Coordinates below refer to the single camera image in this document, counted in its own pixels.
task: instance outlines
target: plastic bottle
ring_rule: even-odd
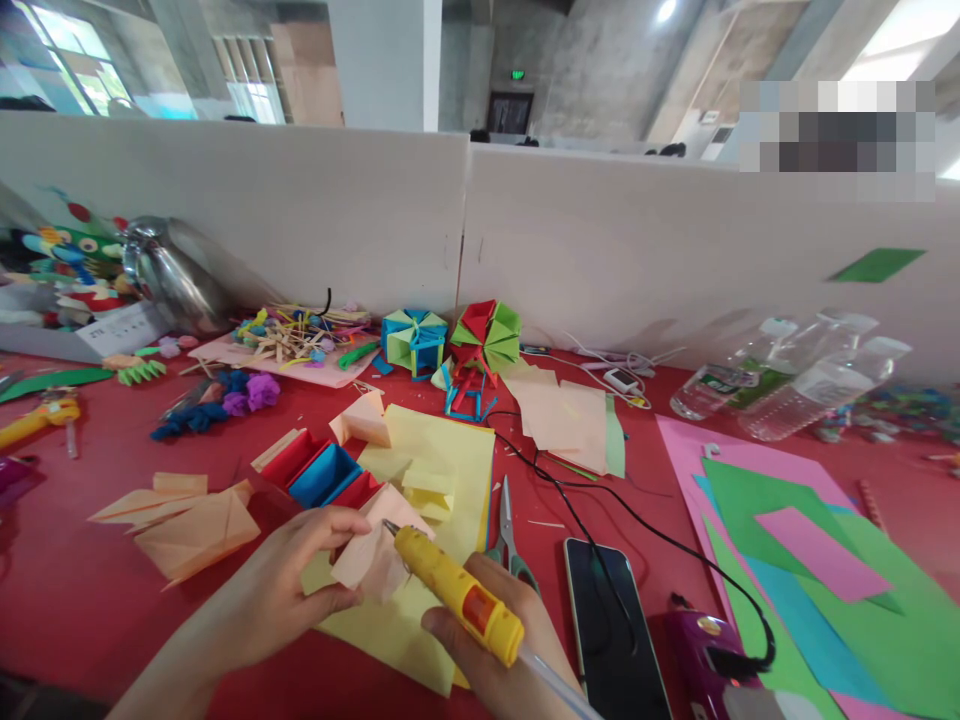
[[[765,363],[780,342],[796,329],[796,323],[789,320],[767,318],[750,342],[720,362],[708,363],[694,373],[670,398],[670,407],[688,420],[703,420],[713,415],[738,390],[754,387],[760,381],[756,369],[743,370],[741,366],[749,358],[760,358],[760,362]]]
[[[827,355],[847,351],[849,356],[853,357],[860,337],[878,324],[866,315],[824,308],[817,313],[812,324],[784,340],[766,363],[755,358],[744,363],[743,369],[761,373],[760,384],[755,388],[744,388],[737,392],[729,407],[746,410]]]
[[[875,388],[893,374],[894,361],[912,349],[876,337],[852,359],[846,351],[825,357],[744,413],[740,426],[757,440],[783,440]]]

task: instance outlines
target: table surface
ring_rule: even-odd
[[[584,372],[552,358],[528,359],[555,369],[559,378],[591,382]],[[0,361],[4,373],[75,367],[25,356]],[[133,388],[112,380],[82,388],[84,417],[78,428],[77,460],[67,458],[64,431],[57,428],[8,450],[40,458],[37,486],[4,511],[0,524],[0,667],[8,672],[115,702],[176,627],[244,562],[259,539],[183,585],[161,592],[166,580],[123,535],[125,526],[88,523],[86,518],[131,490],[149,487],[157,471],[206,473],[211,491],[253,477],[250,461],[290,428],[307,427],[318,436],[332,437],[327,423],[357,397],[353,387],[332,390],[281,378],[283,394],[276,407],[231,419],[206,435],[156,443],[149,433],[159,415],[200,380],[196,373],[177,374],[189,363],[177,358],[170,362],[166,377]],[[442,414],[442,393],[428,383],[411,382],[402,369],[384,377],[376,374],[371,367],[361,379],[385,391],[384,404]],[[656,412],[671,414],[669,397],[688,375],[662,369],[648,382]],[[517,410],[502,384],[496,394],[497,410]],[[485,400],[490,397],[488,391]],[[28,412],[35,402],[23,398],[0,406],[0,423]],[[629,477],[615,481],[617,491],[658,529],[697,547],[654,412],[620,401],[617,412],[629,436]],[[532,441],[522,438],[518,417],[497,416],[492,422],[499,432],[520,440],[525,454],[532,453]],[[742,436],[731,418],[705,424]],[[867,479],[892,538],[954,599],[960,599],[960,556],[951,551],[960,546],[960,524],[955,522],[960,481],[943,466],[923,459],[950,452],[947,446],[918,440],[878,446],[859,437],[826,445],[801,434],[777,447],[820,461],[855,499],[857,480]],[[354,457],[361,449],[355,441],[347,445]],[[505,474],[510,477],[518,549],[536,575],[561,641],[575,661],[562,540],[581,533],[556,490],[508,452],[497,442],[494,483]],[[578,479],[560,466],[551,471],[560,479]],[[568,492],[595,540],[627,554],[674,716],[690,718],[658,616],[668,611],[672,592],[701,610],[721,612],[704,566],[639,526],[605,493]],[[276,493],[258,493],[250,503],[263,530],[261,538],[294,511],[295,506]],[[226,678],[210,717],[367,717],[395,710],[398,702],[424,717],[487,716],[469,692],[454,688],[445,700],[340,640],[308,632],[270,660]]]

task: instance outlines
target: white partition wall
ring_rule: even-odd
[[[955,381],[960,185],[857,204],[818,200],[811,180],[474,145],[458,302],[503,300],[529,343],[570,347],[566,330],[610,350],[686,345],[671,362],[684,367],[764,317],[834,305],[913,345],[905,376]],[[826,282],[877,247],[929,252],[882,284]]]
[[[242,299],[354,299],[375,313],[455,304],[466,136],[0,113],[0,183],[78,227],[58,188],[107,218],[172,216]]]

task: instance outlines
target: bottle cap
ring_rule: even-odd
[[[772,335],[775,338],[783,339],[793,332],[796,332],[797,324],[789,320],[780,318],[767,318],[760,326],[760,332],[764,335]]]
[[[851,330],[856,330],[858,334],[863,335],[873,330],[880,324],[879,320],[874,320],[869,315],[858,315],[857,313],[843,313],[840,318],[840,324]]]
[[[884,337],[870,338],[864,343],[863,349],[869,352],[886,355],[890,358],[903,357],[908,352],[913,350],[913,348],[906,343],[902,343],[899,340],[894,340],[893,338]]]

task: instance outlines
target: scissors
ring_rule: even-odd
[[[488,558],[507,568],[511,575],[522,580],[540,594],[540,586],[530,572],[530,568],[516,552],[517,544],[513,539],[513,503],[510,502],[510,481],[503,477],[503,491],[500,494],[500,538],[497,544],[485,553]]]

